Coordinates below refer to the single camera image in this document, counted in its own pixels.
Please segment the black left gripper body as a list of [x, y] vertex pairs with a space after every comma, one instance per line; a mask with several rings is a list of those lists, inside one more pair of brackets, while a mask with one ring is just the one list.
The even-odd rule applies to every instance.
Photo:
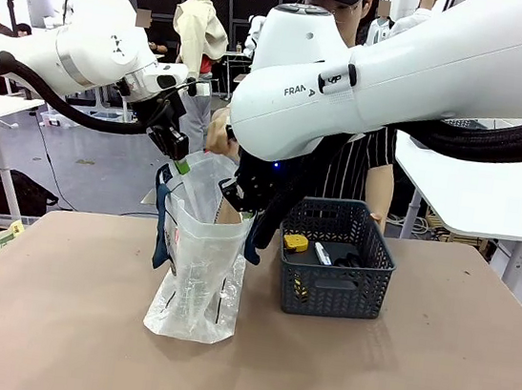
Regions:
[[153, 99], [133, 104], [138, 122], [154, 144], [169, 158], [180, 161], [189, 153], [189, 138], [179, 119], [186, 114], [178, 90], [161, 92]]

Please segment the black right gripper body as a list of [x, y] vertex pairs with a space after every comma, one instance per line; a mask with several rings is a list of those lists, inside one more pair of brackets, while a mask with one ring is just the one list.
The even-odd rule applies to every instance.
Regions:
[[239, 149], [235, 195], [232, 206], [238, 212], [256, 213], [266, 209], [284, 213], [299, 203], [311, 184], [314, 158], [310, 155], [287, 160], [263, 161]]

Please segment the person's right hand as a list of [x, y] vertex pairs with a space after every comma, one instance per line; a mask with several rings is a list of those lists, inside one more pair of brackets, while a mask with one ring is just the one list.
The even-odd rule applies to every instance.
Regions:
[[229, 139], [227, 135], [227, 125], [230, 120], [230, 107], [220, 108], [212, 114], [210, 125], [208, 126], [206, 151], [213, 154], [227, 156], [237, 162], [239, 160], [239, 145], [234, 139]]

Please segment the person's left hand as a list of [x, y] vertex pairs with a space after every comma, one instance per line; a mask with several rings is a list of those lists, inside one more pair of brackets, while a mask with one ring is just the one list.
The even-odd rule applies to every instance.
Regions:
[[375, 223], [378, 225], [381, 233], [384, 235], [386, 232], [388, 215], [385, 215], [383, 213], [378, 213], [377, 211], [371, 211], [370, 217], [372, 220], [375, 221]]

